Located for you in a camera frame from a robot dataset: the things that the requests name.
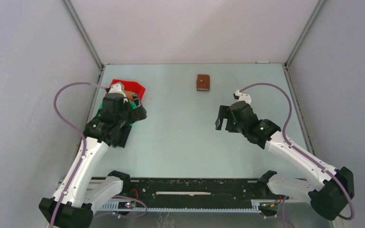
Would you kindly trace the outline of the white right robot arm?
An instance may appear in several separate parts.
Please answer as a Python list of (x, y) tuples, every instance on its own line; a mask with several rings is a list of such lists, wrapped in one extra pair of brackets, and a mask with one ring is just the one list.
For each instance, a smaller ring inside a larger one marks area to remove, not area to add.
[(226, 120), (226, 131), (242, 134), (248, 142), (290, 162), (306, 177), (305, 180), (287, 178), (268, 171), (259, 179), (258, 194), (265, 199), (274, 194), (293, 197), (310, 204), (327, 220), (345, 219), (341, 212), (355, 196), (353, 172), (322, 161), (292, 141), (274, 122), (259, 119), (250, 105), (249, 94), (237, 90), (233, 96), (235, 103), (219, 107), (216, 130), (221, 130)]

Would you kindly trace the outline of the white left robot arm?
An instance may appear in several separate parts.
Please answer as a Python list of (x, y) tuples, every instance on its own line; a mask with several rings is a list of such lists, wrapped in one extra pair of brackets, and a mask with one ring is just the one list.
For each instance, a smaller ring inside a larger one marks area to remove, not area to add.
[(95, 213), (112, 197), (129, 196), (131, 184), (126, 173), (113, 171), (91, 191), (87, 187), (103, 155), (110, 147), (124, 148), (132, 125), (147, 117), (139, 95), (129, 99), (121, 82), (104, 87), (106, 94), (97, 114), (86, 124), (83, 131), (66, 120), (60, 119), (77, 130), (81, 145), (61, 185), (51, 198), (42, 198), (38, 208), (49, 227), (87, 228)]

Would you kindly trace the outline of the brown leather card holder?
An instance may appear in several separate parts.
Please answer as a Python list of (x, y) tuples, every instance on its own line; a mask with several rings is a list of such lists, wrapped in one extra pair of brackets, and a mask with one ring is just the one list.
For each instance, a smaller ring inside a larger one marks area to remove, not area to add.
[(202, 92), (210, 91), (210, 76), (205, 74), (198, 74), (196, 80), (196, 90)]

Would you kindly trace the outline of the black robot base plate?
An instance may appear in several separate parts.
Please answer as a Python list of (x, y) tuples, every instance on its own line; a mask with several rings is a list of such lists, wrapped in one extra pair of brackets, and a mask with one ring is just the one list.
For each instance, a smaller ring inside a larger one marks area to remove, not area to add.
[(256, 179), (132, 178), (121, 195), (149, 209), (254, 209), (281, 199)]

